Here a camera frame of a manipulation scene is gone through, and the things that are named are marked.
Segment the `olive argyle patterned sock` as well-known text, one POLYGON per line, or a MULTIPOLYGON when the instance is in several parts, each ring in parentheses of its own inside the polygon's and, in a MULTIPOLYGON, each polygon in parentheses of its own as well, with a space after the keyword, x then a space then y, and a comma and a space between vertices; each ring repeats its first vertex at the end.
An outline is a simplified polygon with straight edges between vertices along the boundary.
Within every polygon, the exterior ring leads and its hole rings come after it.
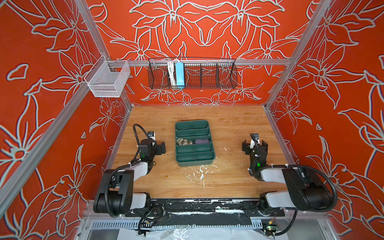
POLYGON ((188 145, 193 145, 194 142, 185 138, 177 138, 176 143, 178 146, 188 146, 188 145))

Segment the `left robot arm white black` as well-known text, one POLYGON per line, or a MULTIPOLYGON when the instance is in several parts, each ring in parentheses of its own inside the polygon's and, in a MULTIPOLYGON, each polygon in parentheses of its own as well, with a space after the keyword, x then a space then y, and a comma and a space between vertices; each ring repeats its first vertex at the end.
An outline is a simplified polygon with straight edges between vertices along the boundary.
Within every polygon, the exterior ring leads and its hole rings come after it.
POLYGON ((97 214, 108 214, 112 218, 127 215, 151 207, 148 193, 135 193, 134 183, 148 175, 155 165, 155 157, 166 153, 165 142, 157 143, 155 133, 147 132, 141 125, 134 124, 137 152, 126 165, 106 170, 93 203, 97 214))

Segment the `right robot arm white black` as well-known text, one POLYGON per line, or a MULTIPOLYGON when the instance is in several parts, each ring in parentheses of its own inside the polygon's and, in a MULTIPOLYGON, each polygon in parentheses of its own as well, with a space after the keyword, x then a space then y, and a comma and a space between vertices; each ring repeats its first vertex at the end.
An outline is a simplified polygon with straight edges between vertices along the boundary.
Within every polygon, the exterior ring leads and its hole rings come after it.
POLYGON ((305 165, 267 164, 268 144, 259 134, 250 134, 251 141, 242 142, 242 151, 250 157, 248 168, 251 177, 260 182, 286 185, 285 191, 272 191, 259 196, 257 209, 270 215, 285 208, 302 212, 328 212, 338 201, 337 189, 323 172, 305 165))

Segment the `green divided organizer tray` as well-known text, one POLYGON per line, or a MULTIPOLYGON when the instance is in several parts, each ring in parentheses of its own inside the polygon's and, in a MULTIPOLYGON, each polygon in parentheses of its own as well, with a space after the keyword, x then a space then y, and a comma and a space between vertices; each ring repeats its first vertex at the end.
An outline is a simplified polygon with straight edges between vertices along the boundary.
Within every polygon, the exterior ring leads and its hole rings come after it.
POLYGON ((175 158, 180 167, 211 165, 216 159, 210 124, 207 120, 175 124, 175 158))

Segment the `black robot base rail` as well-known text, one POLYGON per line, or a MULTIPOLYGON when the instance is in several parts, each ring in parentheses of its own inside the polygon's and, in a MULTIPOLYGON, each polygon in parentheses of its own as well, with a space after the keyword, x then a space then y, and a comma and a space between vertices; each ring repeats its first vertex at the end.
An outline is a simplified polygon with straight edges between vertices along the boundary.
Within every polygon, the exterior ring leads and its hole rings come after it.
POLYGON ((262 214, 256 198, 202 198, 202 199, 152 199, 143 209, 138 209, 147 218, 161 216, 154 222, 144 222, 151 227, 229 227, 258 229, 260 220, 284 218, 285 212, 276 209, 271 214, 262 214))

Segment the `purple teal yellow sock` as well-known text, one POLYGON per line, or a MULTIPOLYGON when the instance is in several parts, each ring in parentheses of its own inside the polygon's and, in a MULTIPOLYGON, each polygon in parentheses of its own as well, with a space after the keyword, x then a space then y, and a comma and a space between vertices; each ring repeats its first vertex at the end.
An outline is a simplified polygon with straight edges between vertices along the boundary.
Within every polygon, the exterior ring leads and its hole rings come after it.
POLYGON ((209 144, 211 141, 209 139, 195 139, 194 144, 209 144))

